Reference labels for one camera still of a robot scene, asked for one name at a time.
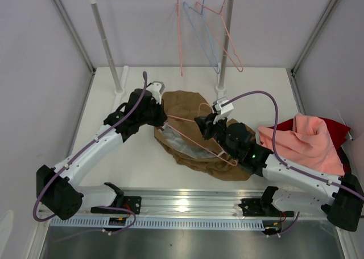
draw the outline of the clothing rack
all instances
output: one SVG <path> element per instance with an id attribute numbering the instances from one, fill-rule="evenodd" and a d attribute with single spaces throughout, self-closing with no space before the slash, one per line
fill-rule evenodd
<path id="1" fill-rule="evenodd" d="M 102 40 L 102 45 L 103 45 L 104 50 L 105 50 L 105 54 L 106 54 L 106 57 L 107 57 L 107 62 L 109 63 L 111 74 L 112 74 L 114 82 L 115 82 L 115 87 L 116 87 L 115 92 L 116 92 L 116 94 L 121 94 L 123 92 L 123 90 L 122 90 L 122 87 L 120 85 L 120 79 L 118 78 L 118 74 L 117 74 L 117 71 L 116 71 L 113 56 L 111 54 L 109 43 L 107 42 L 107 37 L 106 37 L 106 34 L 105 34 L 104 26 L 102 24 L 102 20 L 101 20 L 100 12 L 98 10 L 97 2 L 96 2 L 96 0 L 90 0 L 90 4 L 91 4 L 93 16 L 94 16 L 95 21 L 96 21 L 98 32 L 100 33 L 100 37 L 101 37 L 101 40 Z M 228 32 L 230 32 L 231 18 L 232 18 L 232 15 L 233 15 L 233 4 L 234 4 L 234 0 L 227 0 L 227 15 L 226 15 L 226 29 L 227 29 L 227 32 L 225 32 L 225 41 L 224 41 L 224 47 L 225 47 L 226 51 L 228 50 L 228 46 L 229 46 Z M 216 86 L 216 90 L 218 92 L 222 92 L 222 91 L 225 90 L 224 81 L 225 81 L 225 71 L 226 71 L 226 58 L 227 58 L 227 55 L 226 55 L 225 52 L 223 52 L 222 62 L 221 62 L 221 70 L 220 70 L 220 77 L 219 77 L 218 85 Z"/>

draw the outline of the black bracket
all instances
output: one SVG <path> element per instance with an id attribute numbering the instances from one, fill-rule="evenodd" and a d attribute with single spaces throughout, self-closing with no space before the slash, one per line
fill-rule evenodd
<path id="1" fill-rule="evenodd" d="M 243 210 L 243 216 L 248 217 L 281 217 L 281 212 L 272 206 L 269 211 L 264 210 L 260 198 L 243 198 L 238 205 Z M 294 212 L 284 212 L 287 217 L 294 217 Z"/>
<path id="2" fill-rule="evenodd" d="M 239 207 L 243 209 L 244 216 L 252 217 L 280 217 L 281 212 L 273 205 L 273 195 L 278 187 L 268 186 L 261 198 L 243 198 Z M 284 212 L 287 217 L 294 217 L 292 211 Z"/>
<path id="3" fill-rule="evenodd" d="M 136 215 L 140 214 L 140 208 L 142 207 L 141 196 L 125 196 L 124 192 L 120 190 L 120 188 L 116 187 L 114 184 L 106 182 L 105 185 L 109 186 L 117 194 L 115 200 L 109 207 L 129 209 Z M 92 207 L 91 213 L 124 214 L 125 212 L 113 209 L 104 209 L 100 207 Z"/>

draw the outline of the fabric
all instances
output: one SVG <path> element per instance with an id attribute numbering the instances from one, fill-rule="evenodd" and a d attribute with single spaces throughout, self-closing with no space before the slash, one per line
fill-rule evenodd
<path id="1" fill-rule="evenodd" d="M 288 123 L 281 125 L 280 129 L 283 127 L 288 128 Z M 260 126 L 258 131 L 262 146 L 272 150 L 273 129 Z M 297 114 L 293 119 L 292 130 L 277 131 L 276 149 L 281 156 L 316 171 L 344 174 L 328 127 L 318 117 Z"/>
<path id="2" fill-rule="evenodd" d="M 188 120 L 193 120 L 197 117 L 198 108 L 201 103 L 207 103 L 207 101 L 199 93 L 185 91 L 165 92 L 162 99 L 164 101 L 164 111 L 166 115 L 186 118 Z M 210 113 L 211 109 L 208 106 L 203 105 L 201 107 L 200 116 L 207 116 Z M 228 125 L 232 123 L 237 123 L 237 121 L 230 120 L 227 122 Z M 210 139 L 206 141 L 203 139 L 200 129 L 195 122 L 183 121 L 169 117 L 168 124 L 215 154 L 219 154 L 221 152 L 221 148 L 214 142 L 214 140 Z M 255 139 L 255 132 L 247 126 L 246 128 L 253 134 L 252 139 Z M 243 171 L 238 166 L 230 165 L 219 158 L 213 157 L 196 159 L 173 149 L 159 129 L 154 130 L 154 137 L 162 145 L 166 152 L 171 154 L 180 165 L 185 165 L 195 171 L 206 172 L 215 178 L 226 181 L 244 181 L 248 180 L 250 177 L 248 172 Z M 188 145 L 197 147 L 190 140 L 185 138 L 183 139 Z M 231 163 L 234 163 L 234 160 L 226 154 L 222 154 L 221 157 Z"/>
<path id="3" fill-rule="evenodd" d="M 330 120 L 329 118 L 320 118 L 320 119 L 322 119 L 326 123 L 326 126 L 328 127 L 328 131 L 329 131 L 331 140 L 336 149 L 336 153 L 339 156 L 339 159 L 342 163 L 344 172 L 351 173 L 349 159 L 346 156 L 343 149 L 341 148 L 341 145 L 343 145 L 344 142 L 346 141 L 346 135 L 351 130 L 351 128 L 344 124 L 341 124 L 337 121 Z M 292 131 L 292 128 L 293 128 L 293 118 L 277 125 L 277 130 L 280 130 L 280 131 Z"/>
<path id="4" fill-rule="evenodd" d="M 338 150 L 346 141 L 346 135 L 351 130 L 351 128 L 337 121 L 330 120 L 329 118 L 320 119 L 326 123 L 334 147 L 336 150 Z M 292 129 L 293 118 L 277 125 L 277 130 L 280 131 L 291 131 Z"/>

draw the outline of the blue clothes hanger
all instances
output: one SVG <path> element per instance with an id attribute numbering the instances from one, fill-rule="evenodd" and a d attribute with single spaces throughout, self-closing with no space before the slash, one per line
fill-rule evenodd
<path id="1" fill-rule="evenodd" d="M 212 43 L 212 36 L 211 36 L 211 31 L 210 28 L 208 27 L 207 23 L 206 23 L 206 19 L 205 19 L 205 15 L 204 15 L 204 4 L 205 4 L 205 0 L 202 0 L 202 6 L 201 6 L 201 11 L 197 11 L 196 9 L 194 9 L 193 7 L 191 7 L 189 4 L 187 4 L 186 2 L 183 2 L 183 9 L 187 15 L 187 18 L 197 36 L 198 42 L 200 43 L 200 46 L 202 47 L 202 50 L 204 51 L 207 59 L 210 62 L 210 65 L 213 67 L 213 69 L 215 70 L 216 74 L 220 73 L 220 67 L 218 66 L 218 60 L 216 58 L 216 54 L 215 54 L 215 49 L 214 49 L 214 45 Z M 212 56 L 214 57 L 215 63 L 211 60 L 211 58 L 209 57 L 208 51 L 205 47 L 204 42 L 202 41 L 201 35 L 198 33 L 197 29 L 195 28 L 192 20 L 191 20 L 191 16 L 188 12 L 188 9 L 192 9 L 194 12 L 198 13 L 199 15 L 201 15 L 202 20 L 204 21 L 204 25 L 208 34 L 208 38 L 210 41 L 210 46 L 211 46 L 211 50 L 212 50 Z"/>

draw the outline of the red cloth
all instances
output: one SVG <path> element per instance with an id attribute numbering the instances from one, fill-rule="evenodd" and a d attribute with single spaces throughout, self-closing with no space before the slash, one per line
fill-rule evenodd
<path id="1" fill-rule="evenodd" d="M 341 145 L 343 145 L 344 142 L 346 141 L 346 135 L 351 128 L 337 121 L 330 120 L 329 118 L 320 118 L 320 119 L 324 120 L 326 123 L 331 140 L 341 160 L 341 163 L 343 164 L 344 171 L 351 172 L 351 167 L 348 158 L 345 155 L 343 149 L 341 148 Z M 293 118 L 288 121 L 284 121 L 277 126 L 277 130 L 280 131 L 292 131 L 292 129 L 293 129 Z"/>

